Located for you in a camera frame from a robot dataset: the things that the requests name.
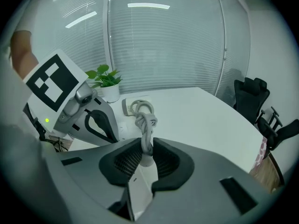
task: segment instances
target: potted plant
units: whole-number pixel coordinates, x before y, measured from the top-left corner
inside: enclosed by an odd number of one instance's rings
[[[86,72],[89,79],[94,80],[92,88],[100,87],[103,91],[103,95],[107,102],[112,103],[120,98],[119,82],[122,80],[121,76],[115,78],[118,73],[117,70],[113,70],[107,73],[109,70],[108,65],[100,65],[97,70],[89,70]]]

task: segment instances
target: floor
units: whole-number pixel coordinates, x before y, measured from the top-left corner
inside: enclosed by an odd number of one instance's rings
[[[283,181],[279,178],[275,164],[269,156],[265,158],[259,166],[253,168],[250,174],[257,179],[269,193],[274,192],[283,185]]]

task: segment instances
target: coiled cable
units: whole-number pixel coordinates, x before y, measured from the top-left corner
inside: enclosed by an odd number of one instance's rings
[[[139,109],[142,106],[146,106],[150,113],[146,114],[144,112],[140,112]],[[135,115],[136,121],[135,125],[141,129],[142,137],[141,137],[141,148],[142,152],[146,155],[153,155],[153,146],[150,143],[150,138],[153,133],[153,127],[156,127],[158,119],[154,115],[154,107],[153,105],[142,99],[135,100],[131,104],[131,112]]]

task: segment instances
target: window blinds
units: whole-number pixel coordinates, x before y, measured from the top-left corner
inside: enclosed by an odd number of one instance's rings
[[[90,13],[96,14],[66,28]],[[105,64],[102,16],[103,0],[42,0],[33,33],[34,54],[42,59],[61,49],[83,71]]]
[[[244,80],[249,63],[249,21],[247,12],[238,0],[221,0],[221,2],[227,50],[216,97],[233,106],[235,103],[234,80]]]
[[[190,86],[215,93],[224,53],[219,0],[109,0],[108,30],[122,93]]]

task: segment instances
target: wall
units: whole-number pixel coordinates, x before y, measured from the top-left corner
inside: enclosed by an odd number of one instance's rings
[[[250,56],[247,77],[268,83],[271,94],[262,109],[273,106],[283,125],[299,118],[299,50],[292,32],[270,0],[245,0],[249,11]],[[272,152],[282,173],[298,160],[299,135]]]

